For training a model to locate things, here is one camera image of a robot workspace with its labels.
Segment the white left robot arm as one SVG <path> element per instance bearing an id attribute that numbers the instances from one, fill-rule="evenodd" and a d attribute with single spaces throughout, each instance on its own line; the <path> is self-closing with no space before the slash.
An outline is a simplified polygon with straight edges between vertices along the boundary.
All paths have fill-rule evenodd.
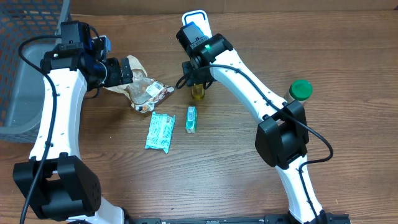
<path id="1" fill-rule="evenodd" d="M 39 133 L 27 162 L 13 179 L 28 210 L 42 220 L 70 223 L 131 223 L 128 212 L 103 198 L 98 176 L 81 160 L 78 135 L 88 91 L 132 82 L 126 58 L 107 57 L 110 43 L 87 23 L 63 22 L 59 43 L 36 70 L 44 77 Z"/>

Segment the light teal snack packet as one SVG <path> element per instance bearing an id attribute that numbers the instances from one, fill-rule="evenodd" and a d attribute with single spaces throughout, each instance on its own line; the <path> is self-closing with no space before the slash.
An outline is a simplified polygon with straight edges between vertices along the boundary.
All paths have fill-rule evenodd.
<path id="1" fill-rule="evenodd" d="M 145 149 L 163 150 L 169 153 L 174 130 L 175 116 L 152 112 L 149 132 L 146 139 Z"/>

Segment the green-capped white bottle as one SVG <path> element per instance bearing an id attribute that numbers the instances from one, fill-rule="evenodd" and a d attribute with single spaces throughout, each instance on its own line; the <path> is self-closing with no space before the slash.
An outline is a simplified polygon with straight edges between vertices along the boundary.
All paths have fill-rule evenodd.
<path id="1" fill-rule="evenodd" d="M 305 102 L 311 97 L 312 93 L 313 87 L 308 80 L 296 80 L 287 90 L 286 94 L 284 95 L 284 99 L 288 103 L 297 100 L 304 105 Z"/>

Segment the yellow Vim dish soap bottle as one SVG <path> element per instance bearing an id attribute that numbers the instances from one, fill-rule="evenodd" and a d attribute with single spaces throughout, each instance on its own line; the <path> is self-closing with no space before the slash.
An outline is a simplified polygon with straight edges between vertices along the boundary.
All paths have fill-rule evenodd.
<path id="1" fill-rule="evenodd" d="M 194 100 L 202 100 L 205 96 L 205 89 L 203 84 L 194 84 L 192 86 L 192 98 Z"/>

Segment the small teal white box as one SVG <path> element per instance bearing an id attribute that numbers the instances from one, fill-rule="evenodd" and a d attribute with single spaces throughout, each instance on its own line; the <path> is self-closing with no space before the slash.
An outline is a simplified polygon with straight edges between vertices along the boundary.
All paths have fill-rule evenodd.
<path id="1" fill-rule="evenodd" d="M 195 106 L 189 106 L 186 115 L 185 129 L 187 133 L 196 133 L 197 131 L 197 109 Z"/>

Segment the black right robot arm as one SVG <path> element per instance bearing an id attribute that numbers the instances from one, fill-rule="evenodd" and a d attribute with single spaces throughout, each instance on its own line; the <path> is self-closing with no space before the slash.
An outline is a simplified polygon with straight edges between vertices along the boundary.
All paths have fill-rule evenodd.
<path id="1" fill-rule="evenodd" d="M 250 112 L 257 124 L 255 148 L 263 161 L 276 168 L 289 202 L 291 223 L 326 223 L 326 213 L 315 196 L 307 157 L 309 134 L 325 138 L 308 127 L 299 99 L 276 95 L 245 66 L 232 44 L 221 34 L 206 35 L 194 22 L 183 23 L 177 40 L 189 61 L 176 87 L 208 89 L 224 85 Z"/>

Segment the cream brown bread bag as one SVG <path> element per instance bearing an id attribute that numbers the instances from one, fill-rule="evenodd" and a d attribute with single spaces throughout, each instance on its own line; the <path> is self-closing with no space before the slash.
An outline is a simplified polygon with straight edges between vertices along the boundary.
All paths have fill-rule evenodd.
<path id="1" fill-rule="evenodd" d="M 140 113 L 154 111 L 155 106 L 170 96 L 175 88 L 149 78 L 136 57 L 128 55 L 126 59 L 127 65 L 121 67 L 132 72 L 132 83 L 106 89 L 125 95 L 131 101 L 131 107 Z"/>

